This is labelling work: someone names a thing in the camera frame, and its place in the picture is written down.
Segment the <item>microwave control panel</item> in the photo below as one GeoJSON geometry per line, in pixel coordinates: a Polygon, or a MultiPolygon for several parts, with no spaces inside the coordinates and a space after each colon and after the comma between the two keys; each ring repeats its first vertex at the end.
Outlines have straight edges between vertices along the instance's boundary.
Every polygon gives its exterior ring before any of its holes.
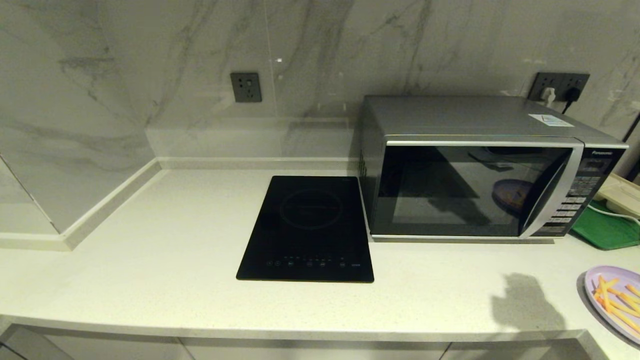
{"type": "Polygon", "coordinates": [[[624,149],[584,149],[578,172],[564,201],[533,236],[564,236],[613,170],[624,149]]]}

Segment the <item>green tray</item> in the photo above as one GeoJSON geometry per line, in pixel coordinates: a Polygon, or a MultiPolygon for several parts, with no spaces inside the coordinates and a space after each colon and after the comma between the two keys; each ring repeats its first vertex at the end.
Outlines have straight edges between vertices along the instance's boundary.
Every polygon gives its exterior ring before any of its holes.
{"type": "MultiPolygon", "coordinates": [[[[592,201],[596,209],[611,212],[603,204],[592,201]]],[[[586,208],[572,231],[603,250],[620,249],[640,244],[640,226],[623,218],[610,217],[586,208]]]]}

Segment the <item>sticker on microwave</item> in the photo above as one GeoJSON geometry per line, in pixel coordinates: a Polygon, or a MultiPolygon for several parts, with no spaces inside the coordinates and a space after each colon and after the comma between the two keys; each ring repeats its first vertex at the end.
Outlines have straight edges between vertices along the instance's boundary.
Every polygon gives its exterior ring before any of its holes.
{"type": "Polygon", "coordinates": [[[563,119],[557,118],[553,115],[549,114],[529,114],[530,117],[540,121],[546,126],[562,126],[562,127],[573,127],[573,125],[564,121],[563,119]]]}

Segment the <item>french fry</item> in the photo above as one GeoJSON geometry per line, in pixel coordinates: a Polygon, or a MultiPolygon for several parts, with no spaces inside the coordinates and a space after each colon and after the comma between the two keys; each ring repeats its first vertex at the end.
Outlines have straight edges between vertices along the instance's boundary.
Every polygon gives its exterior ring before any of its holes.
{"type": "Polygon", "coordinates": [[[598,277],[598,281],[600,282],[600,289],[602,290],[602,302],[604,303],[604,309],[608,313],[611,313],[611,305],[609,304],[609,292],[607,291],[608,287],[602,275],[598,277]]]}
{"type": "MultiPolygon", "coordinates": [[[[604,307],[604,300],[601,297],[598,297],[596,301],[604,307]]],[[[640,334],[640,327],[636,325],[630,318],[627,318],[623,313],[618,311],[618,309],[611,309],[611,312],[616,315],[620,320],[624,321],[631,329],[635,330],[638,334],[640,334]]]]}
{"type": "MultiPolygon", "coordinates": [[[[610,293],[612,293],[613,295],[616,295],[616,296],[620,296],[620,294],[622,294],[620,291],[618,291],[618,290],[616,290],[616,289],[614,289],[614,288],[607,288],[607,291],[608,291],[608,292],[610,292],[610,293]]],[[[601,294],[601,293],[602,293],[602,289],[600,289],[600,287],[598,287],[598,288],[596,289],[596,293],[597,293],[597,294],[601,294]]],[[[631,301],[633,301],[633,302],[637,302],[638,304],[640,304],[640,299],[639,299],[639,298],[634,297],[634,296],[631,296],[631,295],[627,295],[627,296],[629,296],[629,299],[630,299],[631,301]]]]}
{"type": "Polygon", "coordinates": [[[640,306],[636,305],[636,303],[634,303],[631,298],[629,297],[629,295],[625,294],[625,293],[621,293],[620,296],[618,296],[622,301],[624,301],[629,307],[631,307],[636,313],[640,313],[640,306]]]}
{"type": "MultiPolygon", "coordinates": [[[[599,293],[596,293],[596,295],[594,295],[594,296],[596,298],[596,301],[598,301],[598,299],[600,299],[600,294],[599,293]]],[[[638,313],[637,311],[635,311],[635,310],[633,310],[633,309],[631,309],[631,308],[629,308],[627,306],[624,306],[624,305],[622,305],[622,304],[620,304],[618,302],[615,302],[615,301],[613,301],[611,299],[609,299],[609,303],[611,305],[613,305],[613,307],[615,307],[616,309],[622,310],[622,311],[626,312],[629,315],[633,315],[635,317],[640,318],[640,313],[638,313]]]]}
{"type": "Polygon", "coordinates": [[[618,281],[620,281],[620,278],[617,277],[611,281],[605,282],[605,285],[607,286],[607,289],[610,288],[611,286],[614,286],[615,284],[618,283],[618,281]]]}
{"type": "MultiPolygon", "coordinates": [[[[631,291],[635,296],[640,297],[640,291],[638,291],[633,285],[627,284],[625,286],[628,291],[631,291]]],[[[635,302],[640,302],[640,299],[634,299],[635,302]]]]}

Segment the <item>microwave door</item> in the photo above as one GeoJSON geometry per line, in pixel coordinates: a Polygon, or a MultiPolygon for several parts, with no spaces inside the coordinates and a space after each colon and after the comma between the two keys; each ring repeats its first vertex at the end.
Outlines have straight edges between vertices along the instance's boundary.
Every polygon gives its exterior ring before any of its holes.
{"type": "Polygon", "coordinates": [[[533,184],[520,222],[521,239],[532,236],[545,225],[560,207],[578,172],[582,147],[573,147],[567,156],[558,158],[533,184]]]}

